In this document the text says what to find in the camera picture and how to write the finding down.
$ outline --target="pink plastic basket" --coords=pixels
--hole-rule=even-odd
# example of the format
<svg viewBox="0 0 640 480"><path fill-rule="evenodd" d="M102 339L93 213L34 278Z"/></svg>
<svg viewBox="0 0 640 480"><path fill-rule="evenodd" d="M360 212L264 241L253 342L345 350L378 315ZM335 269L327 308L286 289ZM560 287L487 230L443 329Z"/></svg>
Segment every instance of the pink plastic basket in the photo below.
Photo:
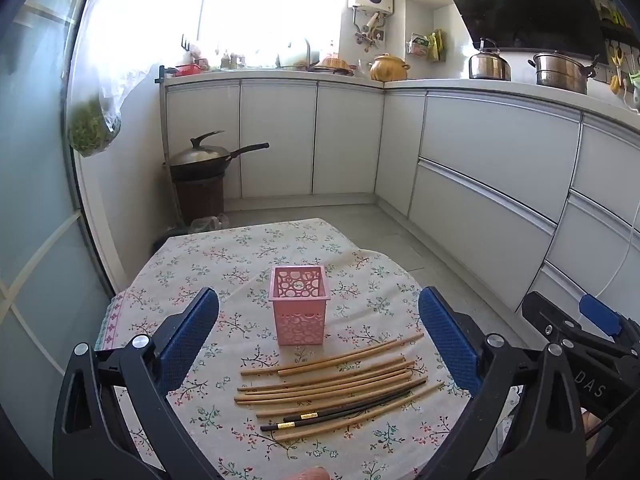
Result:
<svg viewBox="0 0 640 480"><path fill-rule="evenodd" d="M280 345L321 345L329 299L324 266L273 267L269 300Z"/></svg>

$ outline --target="tablecloth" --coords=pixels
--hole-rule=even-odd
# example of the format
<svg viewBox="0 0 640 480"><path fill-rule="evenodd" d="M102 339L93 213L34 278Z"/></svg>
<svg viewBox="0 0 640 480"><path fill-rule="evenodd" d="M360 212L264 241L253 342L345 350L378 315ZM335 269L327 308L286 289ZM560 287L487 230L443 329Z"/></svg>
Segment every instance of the tablecloth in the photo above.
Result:
<svg viewBox="0 0 640 480"><path fill-rule="evenodd" d="M331 288L322 346L279 347L268 301L271 267L322 264ZM360 250L321 219L282 222L170 238L110 306L97 349L152 334L183 311L203 286L220 297L218 321L180 389L168 400L202 452L226 478L278 480L322 465L334 480L412 478L440 446L468 401L426 335L375 358L329 372L365 367L402 353L414 376L442 381L441 391L366 423L277 444L254 409L234 403L236 388L278 382L243 378L241 368L302 363L406 337L423 330L418 283L383 254ZM118 394L141 455L159 465L126 392ZM515 403L510 396L508 404Z"/></svg>

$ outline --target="metal screw cap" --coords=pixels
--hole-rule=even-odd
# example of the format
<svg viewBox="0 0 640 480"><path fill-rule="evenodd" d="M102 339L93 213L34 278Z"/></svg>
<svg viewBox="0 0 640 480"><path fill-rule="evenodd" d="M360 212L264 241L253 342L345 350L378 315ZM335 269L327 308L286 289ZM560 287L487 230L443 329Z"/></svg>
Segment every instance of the metal screw cap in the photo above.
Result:
<svg viewBox="0 0 640 480"><path fill-rule="evenodd" d="M502 345L504 345L504 339L500 334L489 334L486 338L486 341L489 346L492 346L494 348L500 348Z"/></svg>
<svg viewBox="0 0 640 480"><path fill-rule="evenodd" d="M134 348L144 348L149 344L149 336L145 334L137 335L135 336L135 338L133 338L131 344L134 346Z"/></svg>
<svg viewBox="0 0 640 480"><path fill-rule="evenodd" d="M556 343L551 343L549 345L549 353L555 356L559 356L559 355L562 355L562 349L560 348L560 345L557 345Z"/></svg>
<svg viewBox="0 0 640 480"><path fill-rule="evenodd" d="M74 348L74 354L76 355L84 355L89 349L89 345L87 343L80 343L76 345Z"/></svg>

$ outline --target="cabinet drawer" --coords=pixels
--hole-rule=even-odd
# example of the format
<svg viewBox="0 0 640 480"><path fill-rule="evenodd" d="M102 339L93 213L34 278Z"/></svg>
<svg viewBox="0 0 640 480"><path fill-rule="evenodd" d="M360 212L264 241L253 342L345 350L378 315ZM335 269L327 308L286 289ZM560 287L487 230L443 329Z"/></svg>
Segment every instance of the cabinet drawer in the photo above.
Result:
<svg viewBox="0 0 640 480"><path fill-rule="evenodd" d="M579 131L575 110L473 92L430 92L420 156L558 222Z"/></svg>
<svg viewBox="0 0 640 480"><path fill-rule="evenodd" d="M376 195L403 215L409 213L415 165L420 150L425 92L385 95Z"/></svg>
<svg viewBox="0 0 640 480"><path fill-rule="evenodd" d="M224 130L204 141L230 152L239 148L240 86L237 82L207 84L182 90L169 87L166 96L166 123L169 156L191 147L193 137ZM240 198L240 162L236 158L225 171L225 198Z"/></svg>
<svg viewBox="0 0 640 480"><path fill-rule="evenodd" d="M555 227L487 186L423 160L409 219L513 311L535 278Z"/></svg>
<svg viewBox="0 0 640 480"><path fill-rule="evenodd" d="M640 136L587 116L572 187L631 224L640 200Z"/></svg>
<svg viewBox="0 0 640 480"><path fill-rule="evenodd" d="M571 193L548 260L580 288L597 295L625 256L630 226L586 197ZM599 297L613 310L640 320L640 234L625 264Z"/></svg>
<svg viewBox="0 0 640 480"><path fill-rule="evenodd" d="M549 262L545 262L542 265L540 272L533 281L529 291L532 292L534 290L542 294L569 316L573 317L580 323L583 330L612 340L591 321L580 314L579 303L586 292ZM542 338L541 340L546 341L542 334L540 334L540 337Z"/></svg>

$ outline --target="tiled floor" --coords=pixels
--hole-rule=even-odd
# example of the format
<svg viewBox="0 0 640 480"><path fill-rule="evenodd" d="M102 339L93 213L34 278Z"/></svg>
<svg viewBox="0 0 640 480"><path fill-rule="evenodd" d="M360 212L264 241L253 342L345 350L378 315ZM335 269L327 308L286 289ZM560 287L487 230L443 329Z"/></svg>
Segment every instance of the tiled floor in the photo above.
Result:
<svg viewBox="0 0 640 480"><path fill-rule="evenodd" d="M377 205L320 206L226 213L231 227L322 218L361 249L389 256L421 286L435 285L457 312L469 314L485 332L499 332L514 346L522 339L465 282Z"/></svg>

